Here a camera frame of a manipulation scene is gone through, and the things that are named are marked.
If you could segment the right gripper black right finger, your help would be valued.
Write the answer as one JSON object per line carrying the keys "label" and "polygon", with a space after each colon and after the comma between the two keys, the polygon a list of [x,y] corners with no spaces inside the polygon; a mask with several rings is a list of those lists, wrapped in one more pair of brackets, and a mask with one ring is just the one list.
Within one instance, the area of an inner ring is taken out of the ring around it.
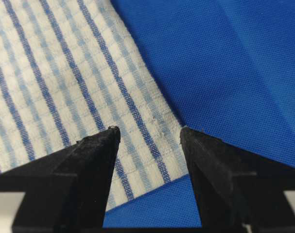
{"label": "right gripper black right finger", "polygon": [[205,233],[295,233],[295,168],[184,127],[180,142]]}

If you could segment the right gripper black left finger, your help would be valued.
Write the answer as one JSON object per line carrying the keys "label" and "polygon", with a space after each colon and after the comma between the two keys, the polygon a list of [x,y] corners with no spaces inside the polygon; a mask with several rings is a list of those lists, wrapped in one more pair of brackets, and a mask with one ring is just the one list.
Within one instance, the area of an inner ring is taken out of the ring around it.
{"label": "right gripper black left finger", "polygon": [[0,233],[99,233],[118,127],[0,174]]}

